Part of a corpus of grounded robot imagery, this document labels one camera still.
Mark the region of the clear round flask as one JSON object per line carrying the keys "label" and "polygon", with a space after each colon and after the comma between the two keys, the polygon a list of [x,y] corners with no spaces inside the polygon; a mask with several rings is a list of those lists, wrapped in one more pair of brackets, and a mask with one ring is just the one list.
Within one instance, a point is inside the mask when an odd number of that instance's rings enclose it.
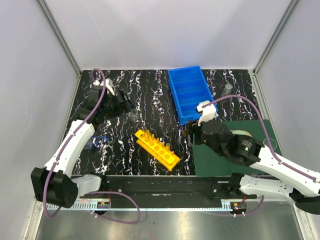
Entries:
{"label": "clear round flask", "polygon": [[126,117],[132,122],[132,123],[139,123],[140,122],[140,116],[139,111],[135,108],[132,111],[128,112],[126,114]]}

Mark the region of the yellow test tube rack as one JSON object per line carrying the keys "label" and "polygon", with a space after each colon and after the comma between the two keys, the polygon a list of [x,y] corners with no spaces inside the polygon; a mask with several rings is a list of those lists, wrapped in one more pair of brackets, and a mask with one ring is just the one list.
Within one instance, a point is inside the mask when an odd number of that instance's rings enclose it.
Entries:
{"label": "yellow test tube rack", "polygon": [[134,136],[137,138],[136,143],[140,145],[144,150],[146,150],[150,155],[152,155],[159,163],[161,163],[168,171],[172,171],[173,168],[180,162],[180,158],[174,153],[174,151],[166,149],[166,143],[160,141],[156,138],[153,133],[154,145],[150,146],[149,141],[144,138],[144,132],[139,129]]}

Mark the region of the blue plastic compartment bin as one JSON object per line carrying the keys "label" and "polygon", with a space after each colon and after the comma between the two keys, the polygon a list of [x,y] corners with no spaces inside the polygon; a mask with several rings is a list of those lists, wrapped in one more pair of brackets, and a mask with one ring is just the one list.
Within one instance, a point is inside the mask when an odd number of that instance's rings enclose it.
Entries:
{"label": "blue plastic compartment bin", "polygon": [[181,125],[200,118],[196,110],[199,103],[214,100],[198,65],[168,70],[168,83]]}

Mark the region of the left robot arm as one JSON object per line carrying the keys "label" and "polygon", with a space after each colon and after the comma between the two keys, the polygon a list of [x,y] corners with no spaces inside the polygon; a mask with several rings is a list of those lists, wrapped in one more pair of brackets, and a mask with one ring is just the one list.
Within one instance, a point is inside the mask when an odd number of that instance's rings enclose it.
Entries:
{"label": "left robot arm", "polygon": [[103,182],[105,178],[97,173],[72,178],[73,168],[87,142],[105,120],[134,109],[135,105],[123,90],[115,93],[110,86],[92,86],[53,157],[44,167],[36,167],[31,172],[36,200],[68,209],[76,199],[88,193],[103,198],[108,193],[108,186]]}

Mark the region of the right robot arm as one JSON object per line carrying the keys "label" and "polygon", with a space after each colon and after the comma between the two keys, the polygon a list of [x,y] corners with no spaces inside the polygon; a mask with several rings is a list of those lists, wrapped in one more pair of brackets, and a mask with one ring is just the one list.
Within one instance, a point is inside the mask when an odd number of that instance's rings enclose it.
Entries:
{"label": "right robot arm", "polygon": [[260,140],[241,130],[230,130],[217,120],[189,121],[184,132],[188,141],[206,145],[218,156],[229,162],[265,172],[273,179],[254,181],[253,177],[234,173],[236,177],[227,185],[228,195],[263,195],[284,199],[298,209],[313,214],[320,213],[320,173],[300,166],[274,153]]}

